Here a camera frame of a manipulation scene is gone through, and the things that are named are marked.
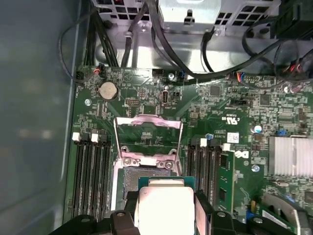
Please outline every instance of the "wire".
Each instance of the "wire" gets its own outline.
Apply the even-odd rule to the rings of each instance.
[[[242,45],[243,45],[243,48],[245,50],[245,52],[249,55],[249,56],[255,56],[257,55],[256,52],[254,52],[248,45],[246,39],[247,39],[247,34],[248,32],[250,32],[254,27],[256,26],[259,26],[261,24],[268,24],[268,23],[272,23],[274,21],[277,20],[277,17],[269,17],[269,18],[266,18],[266,19],[263,19],[263,20],[260,20],[256,23],[254,23],[253,25],[251,25],[244,33],[243,37],[242,37]],[[266,57],[260,57],[259,60],[265,62],[266,64],[268,64],[272,69],[273,69],[273,63]]]
[[[104,25],[103,25],[103,22],[99,13],[95,14],[93,18],[94,18],[94,23],[95,23],[97,33],[100,38],[101,45],[103,47],[103,52],[106,56],[107,61],[110,61],[111,63],[109,64],[109,66],[118,67],[118,62],[117,62],[116,54],[114,52],[114,48],[106,32],[106,29],[104,28]]]
[[[264,49],[263,51],[261,51],[257,55],[251,57],[249,60],[247,60],[247,61],[245,61],[245,62],[243,62],[243,63],[241,63],[241,64],[239,64],[237,66],[234,66],[232,68],[229,68],[229,69],[226,69],[226,70],[223,70],[223,71],[219,71],[219,72],[214,72],[214,73],[193,73],[180,60],[180,58],[176,55],[176,53],[174,52],[174,50],[172,49],[172,47],[169,45],[168,41],[166,40],[166,38],[164,36],[164,33],[162,31],[162,28],[161,28],[159,19],[158,19],[157,8],[155,6],[154,0],[146,0],[146,3],[148,5],[152,26],[155,29],[156,36],[159,38],[159,40],[161,42],[161,45],[163,46],[164,50],[169,55],[169,57],[182,70],[184,70],[188,75],[190,75],[190,76],[195,78],[195,79],[189,80],[189,84],[195,84],[197,82],[209,82],[212,79],[221,78],[221,77],[224,77],[226,74],[229,74],[231,72],[243,69],[243,68],[249,66],[250,64],[252,64],[253,62],[255,62],[256,60],[258,60],[259,58],[261,58],[262,56],[264,56],[266,53],[270,52],[271,50],[273,50],[274,48],[279,46],[281,43],[283,43],[282,40],[278,40],[277,42],[273,43],[272,45],[270,45],[269,47],[267,47],[266,49]]]
[[[63,38],[64,35],[73,27],[75,27],[76,25],[80,24],[81,22],[87,20],[89,18],[89,16],[91,16],[93,13],[97,12],[97,8],[92,8],[90,12],[88,12],[87,14],[83,15],[82,17],[80,17],[75,23],[73,23],[72,25],[70,25],[69,27],[67,27],[60,35],[59,40],[58,40],[58,54],[59,54],[59,59],[60,59],[60,63],[62,65],[63,70],[65,71],[65,73],[67,74],[67,76],[73,80],[74,82],[77,83],[84,83],[86,81],[88,81],[91,77],[87,77],[84,79],[76,79],[72,76],[71,72],[68,70],[65,61],[64,61],[64,57],[63,57],[63,50],[62,50],[62,44],[63,44]]]
[[[254,90],[271,90],[274,88],[281,87],[285,82],[280,82],[280,83],[277,83],[276,85],[273,85],[270,87],[256,87],[256,86],[253,86],[251,84],[245,83],[243,81],[241,81],[240,83],[243,84],[245,87],[249,87],[249,88],[254,89]]]
[[[203,37],[202,37],[202,42],[201,42],[201,56],[203,58],[204,64],[207,67],[207,69],[210,72],[214,72],[212,67],[209,64],[209,61],[207,59],[207,55],[206,55],[206,49],[207,49],[207,44],[209,43],[209,41],[212,39],[212,36],[214,34],[214,27],[211,30],[211,32],[206,32],[204,33]]]
[[[87,66],[94,66],[95,36],[94,23],[92,22],[92,18],[90,18],[84,51],[84,65]]]
[[[155,51],[157,52],[157,54],[166,62],[168,62],[171,66],[173,66],[174,68],[179,69],[179,67],[177,66],[177,64],[175,64],[171,58],[168,57],[167,54],[164,54],[161,49],[157,46],[156,43],[156,32],[154,30],[153,27],[151,27],[151,40],[152,40],[152,45],[153,48],[155,49]]]
[[[296,41],[292,41],[292,42],[293,42],[293,44],[294,44],[294,46],[295,46],[295,48],[296,48],[296,51],[297,51],[296,64],[298,65],[298,64],[299,64],[299,60],[300,60],[298,43],[297,43]],[[283,81],[286,81],[286,82],[291,82],[291,81],[292,81],[291,78],[294,77],[295,74],[296,74],[296,72],[297,72],[295,69],[293,69],[293,70],[291,71],[291,74],[288,75],[287,77],[282,77],[282,76],[280,75],[280,73],[278,72],[278,70],[277,70],[278,57],[279,57],[279,54],[280,54],[280,52],[281,52],[281,50],[282,50],[282,47],[283,47],[284,43],[285,43],[285,42],[283,42],[281,45],[279,45],[279,47],[277,48],[277,50],[276,50],[276,52],[275,52],[274,61],[273,61],[274,73],[275,73],[275,76],[276,76],[277,78],[279,78],[280,80],[283,80]]]
[[[133,34],[135,26],[141,20],[143,15],[147,12],[147,10],[148,10],[148,6],[147,6],[146,3],[144,3],[142,8],[141,8],[141,10],[135,16],[134,20],[132,21],[131,25],[129,26],[128,32],[131,32],[131,34]],[[122,58],[121,67],[126,67],[127,66],[129,55],[131,53],[131,49],[132,49],[132,38],[127,37],[126,38],[126,42],[125,42],[125,51],[124,51],[124,55],[123,55],[123,58]]]

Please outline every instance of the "metal bracket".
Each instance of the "metal bracket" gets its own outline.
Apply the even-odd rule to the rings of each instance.
[[[169,127],[179,129],[179,139],[176,149],[172,149],[169,154],[155,154],[153,156],[147,156],[143,153],[129,152],[125,146],[122,151],[119,141],[118,126],[119,125],[142,125],[145,122],[153,123],[155,126]],[[116,136],[116,144],[118,149],[118,157],[116,161],[122,160],[122,166],[140,166],[150,165],[157,168],[171,169],[178,176],[181,175],[181,163],[179,160],[180,141],[182,136],[183,124],[181,121],[164,120],[157,115],[138,115],[133,118],[130,117],[117,117],[114,119],[114,130]]]

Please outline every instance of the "heatsink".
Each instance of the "heatsink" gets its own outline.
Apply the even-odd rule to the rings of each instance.
[[[307,138],[269,138],[271,175],[313,177],[313,140]]]

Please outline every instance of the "power cable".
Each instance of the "power cable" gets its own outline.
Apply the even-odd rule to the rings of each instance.
[[[131,49],[132,49],[132,43],[133,43],[132,36],[133,36],[134,28],[138,24],[138,22],[141,20],[143,15],[147,12],[147,10],[148,10],[148,6],[146,3],[144,3],[141,10],[135,16],[134,20],[132,21],[131,25],[128,28],[128,32],[130,33],[130,35],[126,38],[125,51],[124,51],[124,55],[122,58],[121,67],[127,66],[129,55],[130,55]]]

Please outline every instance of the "capacitor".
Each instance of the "capacitor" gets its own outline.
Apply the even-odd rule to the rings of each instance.
[[[210,134],[210,133],[207,133],[207,134],[205,135],[205,137],[206,137],[206,139],[207,139],[208,141],[210,141],[210,140],[212,140],[212,139],[214,138],[214,135],[212,135],[212,134]]]
[[[303,89],[303,85],[299,84],[299,85],[291,87],[290,88],[290,93],[294,94],[294,93],[297,93],[297,92],[301,91],[302,89]]]
[[[260,134],[262,132],[262,126],[260,125],[253,125],[251,127],[251,132],[254,134]]]

